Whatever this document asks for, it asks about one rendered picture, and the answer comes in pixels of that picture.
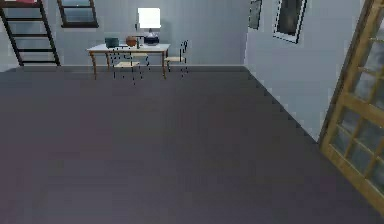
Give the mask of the wooden seat black chair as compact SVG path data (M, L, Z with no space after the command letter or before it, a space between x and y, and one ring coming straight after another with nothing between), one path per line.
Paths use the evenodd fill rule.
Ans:
M180 43L180 48L177 56L166 55L163 61L166 63L166 68L169 72L172 71L171 64L178 63L181 65L181 68L180 68L181 77L184 77L188 73L187 58L186 58L187 51L188 51L188 41L183 40Z
M131 75L132 82L135 83L137 79L143 80L145 73L150 70L148 53L132 52L126 47L114 48L108 53L108 59L114 79L124 79Z

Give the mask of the white top wooden table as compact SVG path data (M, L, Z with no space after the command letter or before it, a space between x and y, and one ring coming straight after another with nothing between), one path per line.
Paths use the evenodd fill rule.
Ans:
M144 52L150 54L159 54L161 56L161 72L162 75L166 74L166 63L163 61L163 59L168 55L168 49L170 47L169 44L158 44L154 46L143 44L143 46L140 49L137 49L136 46L129 47L127 44L119 44L118 47L126 47L129 51L132 52ZM92 62L93 67L93 73L94 75L97 75L97 63L96 63L96 55L97 54L103 54L106 56L106 62L107 62L107 70L111 71L109 66L109 59L108 59L108 53L111 53L114 48L107 48L106 44L99 44L97 46L91 47L87 49L87 53L89 54Z

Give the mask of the white shade table lamp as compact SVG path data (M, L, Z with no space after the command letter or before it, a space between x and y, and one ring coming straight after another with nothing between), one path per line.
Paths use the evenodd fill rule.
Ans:
M144 43L157 45L161 28L161 12L159 8L139 8L138 26L143 32Z

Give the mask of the dark framed window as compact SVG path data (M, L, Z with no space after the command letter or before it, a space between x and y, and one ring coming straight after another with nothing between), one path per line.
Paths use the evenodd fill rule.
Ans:
M97 28L94 0L57 0L63 28Z

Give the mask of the wooden glass panel door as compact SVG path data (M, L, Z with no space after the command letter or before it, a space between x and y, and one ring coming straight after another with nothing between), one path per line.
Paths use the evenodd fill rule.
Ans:
M384 218L384 0L364 0L319 145Z

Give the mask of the black ladder shelf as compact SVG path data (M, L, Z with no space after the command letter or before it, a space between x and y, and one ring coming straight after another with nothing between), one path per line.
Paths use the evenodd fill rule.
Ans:
M20 66L61 65L43 0L0 0L0 19Z

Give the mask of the grey framed wall picture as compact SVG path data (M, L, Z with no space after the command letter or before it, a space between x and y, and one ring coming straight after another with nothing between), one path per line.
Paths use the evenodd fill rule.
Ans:
M263 0L251 0L249 17L248 17L248 27L258 30L260 26L260 15L262 9Z

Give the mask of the white framed wall picture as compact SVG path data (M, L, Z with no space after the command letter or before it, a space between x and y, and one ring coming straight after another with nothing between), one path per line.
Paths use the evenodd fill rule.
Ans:
M306 5L307 0L279 0L273 36L297 44Z

